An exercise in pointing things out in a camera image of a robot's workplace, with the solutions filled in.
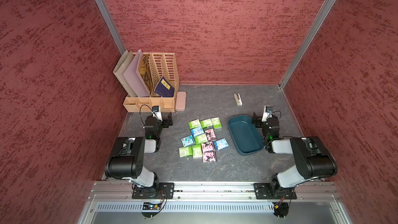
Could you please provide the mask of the teal plastic storage box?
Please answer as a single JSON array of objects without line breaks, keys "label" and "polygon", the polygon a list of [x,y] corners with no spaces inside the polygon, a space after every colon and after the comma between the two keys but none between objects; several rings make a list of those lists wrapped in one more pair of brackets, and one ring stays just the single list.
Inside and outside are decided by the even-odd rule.
[{"label": "teal plastic storage box", "polygon": [[262,135],[252,124],[252,118],[249,116],[240,115],[230,118],[228,129],[240,155],[248,156],[264,148]]}]

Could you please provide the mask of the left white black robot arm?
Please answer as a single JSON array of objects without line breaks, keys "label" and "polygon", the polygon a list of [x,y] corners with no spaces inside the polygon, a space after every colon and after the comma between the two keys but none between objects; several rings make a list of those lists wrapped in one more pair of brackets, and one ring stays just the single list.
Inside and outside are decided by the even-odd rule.
[{"label": "left white black robot arm", "polygon": [[158,176],[144,167],[144,155],[160,150],[162,130],[172,125],[172,113],[165,119],[161,113],[153,113],[144,122],[144,136],[118,137],[105,165],[105,176],[127,180],[145,194],[158,194],[161,191]]}]

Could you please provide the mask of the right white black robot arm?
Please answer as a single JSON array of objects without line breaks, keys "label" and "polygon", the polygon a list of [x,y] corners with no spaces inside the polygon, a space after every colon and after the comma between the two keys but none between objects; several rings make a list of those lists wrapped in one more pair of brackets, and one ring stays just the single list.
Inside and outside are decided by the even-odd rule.
[{"label": "right white black robot arm", "polygon": [[279,137],[279,119],[273,114],[266,119],[253,114],[252,124],[262,131],[264,149],[269,153],[293,155],[294,158],[295,165],[272,176],[266,187],[270,196],[284,196],[309,180],[337,174],[336,160],[319,137],[282,139]]}]

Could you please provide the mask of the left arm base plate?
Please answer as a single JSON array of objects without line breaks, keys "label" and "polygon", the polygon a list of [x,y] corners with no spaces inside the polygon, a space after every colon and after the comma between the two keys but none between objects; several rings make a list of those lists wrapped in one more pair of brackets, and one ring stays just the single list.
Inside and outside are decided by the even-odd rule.
[{"label": "left arm base plate", "polygon": [[132,199],[170,200],[173,199],[174,189],[174,183],[158,183],[153,187],[135,186]]}]

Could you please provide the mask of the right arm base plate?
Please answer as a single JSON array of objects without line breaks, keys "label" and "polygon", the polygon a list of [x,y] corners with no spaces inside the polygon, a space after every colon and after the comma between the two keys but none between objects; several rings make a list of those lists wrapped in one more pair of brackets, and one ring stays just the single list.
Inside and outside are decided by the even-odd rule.
[{"label": "right arm base plate", "polygon": [[283,188],[274,183],[254,183],[254,192],[257,200],[275,200],[282,198],[296,200],[295,188]]}]

